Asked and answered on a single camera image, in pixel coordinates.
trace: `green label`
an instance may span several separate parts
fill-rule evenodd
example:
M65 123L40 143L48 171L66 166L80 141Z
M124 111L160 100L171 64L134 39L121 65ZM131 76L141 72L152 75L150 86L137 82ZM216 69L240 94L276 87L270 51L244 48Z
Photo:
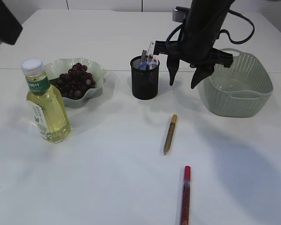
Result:
M29 90L33 93L42 93L49 89L50 83L48 77L37 82L27 82Z

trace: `pen holder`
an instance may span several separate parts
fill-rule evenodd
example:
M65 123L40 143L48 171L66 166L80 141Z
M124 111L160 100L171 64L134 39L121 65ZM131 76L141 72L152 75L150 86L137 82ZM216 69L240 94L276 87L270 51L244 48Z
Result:
M159 65L154 69L138 69L141 64L141 57L137 56L130 61L132 74L132 94L141 100L154 98L158 93Z

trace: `wall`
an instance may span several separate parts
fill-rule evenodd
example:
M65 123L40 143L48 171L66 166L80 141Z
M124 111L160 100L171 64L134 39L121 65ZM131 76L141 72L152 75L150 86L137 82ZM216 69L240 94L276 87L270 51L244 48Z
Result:
M39 9L110 9L117 11L170 12L176 6L190 7L192 0L3 0L20 23ZM281 1L236 0L231 9L261 12L281 32Z
M39 9L67 9L67 0L3 0L20 23Z
M190 7L192 0L143 0L146 12L170 12L176 6ZM281 32L281 1L236 0L232 10L261 12Z

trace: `bowl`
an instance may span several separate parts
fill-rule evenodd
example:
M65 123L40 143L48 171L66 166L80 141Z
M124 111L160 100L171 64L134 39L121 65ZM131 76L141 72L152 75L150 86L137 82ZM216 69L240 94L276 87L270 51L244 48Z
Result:
M67 73L69 69L72 68L76 63L81 63L88 67L87 72L93 75L93 78L96 82L95 88L89 89L85 95L78 99L70 99L63 97L65 106L78 108L85 104L86 100L93 97L96 92L100 91L103 86L103 76L106 74L106 70L100 66L98 63L85 59L85 58L75 58L75 59L58 59L52 63L45 65L45 71L47 73L48 79L53 80L59 77L60 74Z

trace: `red pencil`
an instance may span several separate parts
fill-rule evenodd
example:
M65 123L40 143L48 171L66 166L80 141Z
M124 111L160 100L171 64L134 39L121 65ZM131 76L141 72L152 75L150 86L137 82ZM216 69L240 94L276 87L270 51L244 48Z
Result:
M189 206L191 201L191 167L186 166L183 179L183 193L180 224L188 225L189 223Z

